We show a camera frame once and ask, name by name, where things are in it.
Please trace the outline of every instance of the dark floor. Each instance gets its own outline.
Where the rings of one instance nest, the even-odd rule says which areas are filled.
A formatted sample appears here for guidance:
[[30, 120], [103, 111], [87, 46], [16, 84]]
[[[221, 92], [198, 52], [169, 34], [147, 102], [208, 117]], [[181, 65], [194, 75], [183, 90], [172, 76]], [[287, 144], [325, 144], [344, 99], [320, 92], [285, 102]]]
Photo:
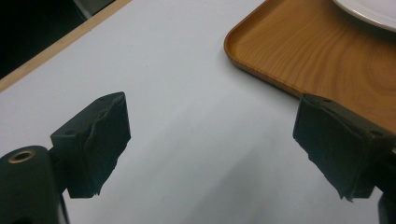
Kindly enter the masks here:
[[0, 7], [0, 78], [82, 24], [73, 0], [12, 0]]

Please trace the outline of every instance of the white plate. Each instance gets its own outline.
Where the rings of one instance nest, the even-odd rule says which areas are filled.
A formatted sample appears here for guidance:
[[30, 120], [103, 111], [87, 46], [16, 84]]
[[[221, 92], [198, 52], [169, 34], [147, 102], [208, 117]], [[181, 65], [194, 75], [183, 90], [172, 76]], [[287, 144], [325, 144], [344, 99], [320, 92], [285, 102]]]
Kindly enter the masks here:
[[396, 0], [333, 0], [351, 15], [396, 32]]

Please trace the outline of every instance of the table surface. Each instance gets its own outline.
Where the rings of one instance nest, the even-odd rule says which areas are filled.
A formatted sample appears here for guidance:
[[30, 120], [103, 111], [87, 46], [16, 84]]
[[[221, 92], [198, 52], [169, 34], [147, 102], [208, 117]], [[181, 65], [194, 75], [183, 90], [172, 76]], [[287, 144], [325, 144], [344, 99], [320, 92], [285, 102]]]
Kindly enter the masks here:
[[134, 0], [0, 94], [0, 154], [51, 148], [94, 99], [127, 97], [132, 140], [71, 223], [377, 223], [292, 139], [298, 100], [236, 69], [227, 33], [262, 0]]

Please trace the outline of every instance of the orange tray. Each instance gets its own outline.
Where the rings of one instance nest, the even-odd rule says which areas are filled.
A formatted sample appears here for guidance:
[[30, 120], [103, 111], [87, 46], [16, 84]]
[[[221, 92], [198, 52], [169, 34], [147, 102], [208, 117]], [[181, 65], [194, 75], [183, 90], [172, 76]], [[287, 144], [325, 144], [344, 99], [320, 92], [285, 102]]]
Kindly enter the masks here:
[[331, 0], [266, 0], [224, 48], [234, 65], [282, 90], [327, 97], [396, 133], [396, 33]]

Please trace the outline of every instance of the plate rim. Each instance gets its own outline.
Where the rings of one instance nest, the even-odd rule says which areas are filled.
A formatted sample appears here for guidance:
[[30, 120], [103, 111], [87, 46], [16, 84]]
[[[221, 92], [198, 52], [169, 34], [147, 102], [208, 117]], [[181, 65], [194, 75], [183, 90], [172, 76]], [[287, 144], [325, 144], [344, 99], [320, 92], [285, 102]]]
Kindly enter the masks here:
[[390, 18], [384, 15], [380, 15], [380, 16], [373, 15], [373, 13], [370, 12], [366, 13], [364, 9], [368, 9], [368, 8], [364, 8], [364, 6], [362, 6], [361, 8], [355, 8], [351, 4], [349, 4], [350, 2], [354, 2], [355, 4], [361, 5], [358, 0], [332, 0], [332, 1], [341, 9], [351, 14], [352, 16], [362, 21], [366, 21], [374, 26], [396, 33], [396, 17]]

